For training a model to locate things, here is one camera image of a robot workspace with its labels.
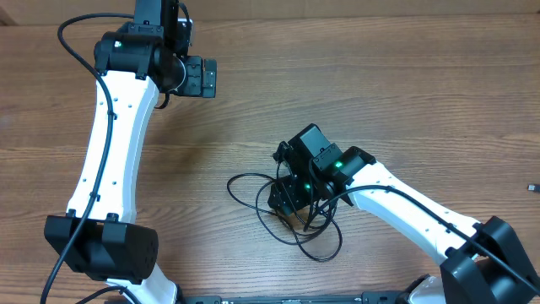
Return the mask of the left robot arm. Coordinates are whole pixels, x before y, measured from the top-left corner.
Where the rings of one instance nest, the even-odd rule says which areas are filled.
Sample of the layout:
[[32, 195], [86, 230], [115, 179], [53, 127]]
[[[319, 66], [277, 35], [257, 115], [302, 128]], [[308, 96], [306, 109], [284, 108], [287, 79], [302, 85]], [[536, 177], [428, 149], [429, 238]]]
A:
[[138, 168], [152, 112], [171, 96], [213, 98], [217, 63], [189, 54], [194, 23], [184, 3], [139, 0], [94, 47], [94, 123], [80, 179], [45, 239], [58, 265], [105, 283], [130, 303], [182, 303], [159, 268], [157, 232], [136, 222]]

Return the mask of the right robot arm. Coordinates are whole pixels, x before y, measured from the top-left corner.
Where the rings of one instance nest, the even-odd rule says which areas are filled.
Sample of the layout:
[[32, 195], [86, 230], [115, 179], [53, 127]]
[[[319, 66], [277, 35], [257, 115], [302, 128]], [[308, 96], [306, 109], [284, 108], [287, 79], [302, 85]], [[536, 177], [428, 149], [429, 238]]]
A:
[[440, 268], [416, 280], [397, 303], [528, 303], [539, 277], [514, 229], [493, 216], [482, 223], [452, 211], [401, 182], [373, 155], [345, 151], [310, 124], [279, 144], [274, 160], [286, 166], [267, 201], [281, 215], [304, 207], [313, 229], [318, 215], [333, 218], [338, 200], [362, 209], [399, 231]]

